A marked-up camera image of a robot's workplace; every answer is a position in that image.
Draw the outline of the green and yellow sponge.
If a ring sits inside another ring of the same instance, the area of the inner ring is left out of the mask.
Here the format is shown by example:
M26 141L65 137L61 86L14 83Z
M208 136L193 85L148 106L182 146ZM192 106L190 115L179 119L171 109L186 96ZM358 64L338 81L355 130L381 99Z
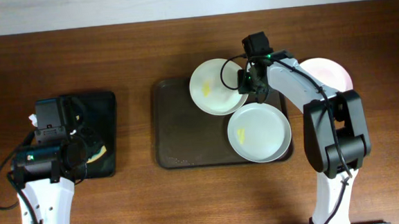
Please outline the green and yellow sponge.
M99 160L103 155L105 155L106 152L107 152L106 146L102 146L96 154L92 155L86 161L86 163L91 163L91 162L95 162L95 161Z

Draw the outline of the white plate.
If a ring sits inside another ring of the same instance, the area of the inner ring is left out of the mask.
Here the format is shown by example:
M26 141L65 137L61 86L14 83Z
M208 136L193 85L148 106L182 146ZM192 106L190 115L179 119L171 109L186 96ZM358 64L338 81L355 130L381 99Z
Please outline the white plate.
M211 59L203 62L194 70L190 82L189 92L194 104L204 112L216 116L234 113L246 103L248 95L240 94L237 90L228 89L237 86L240 66L235 62L228 62L223 68L226 59Z
M311 58L300 64L303 70L323 84L341 92L352 90L353 81L345 68L327 58Z

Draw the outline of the pale blue plate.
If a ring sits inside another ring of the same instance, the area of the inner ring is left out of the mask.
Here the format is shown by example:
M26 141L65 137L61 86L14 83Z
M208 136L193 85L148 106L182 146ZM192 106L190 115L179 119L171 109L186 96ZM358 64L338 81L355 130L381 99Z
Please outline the pale blue plate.
M292 130L287 117L278 108L249 103L231 115L227 138L242 158L268 163L279 160L288 152Z

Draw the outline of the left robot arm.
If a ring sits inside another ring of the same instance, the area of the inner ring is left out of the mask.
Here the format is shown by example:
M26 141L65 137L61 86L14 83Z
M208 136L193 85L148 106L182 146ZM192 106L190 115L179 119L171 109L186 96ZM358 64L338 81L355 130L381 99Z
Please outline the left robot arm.
M100 135L85 122L77 96L36 102L30 116L36 129L18 148L7 179L17 192L21 224L70 224L76 175L105 155Z

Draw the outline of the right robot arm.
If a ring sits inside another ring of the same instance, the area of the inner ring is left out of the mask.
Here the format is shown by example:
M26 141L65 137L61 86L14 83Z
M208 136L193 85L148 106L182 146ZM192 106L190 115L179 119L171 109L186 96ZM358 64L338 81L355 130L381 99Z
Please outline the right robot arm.
M371 152L360 95L329 87L286 51L275 51L262 33L242 40L247 61L238 74L240 94L276 90L303 115L305 155L317 172L317 201L309 224L351 224L354 179Z

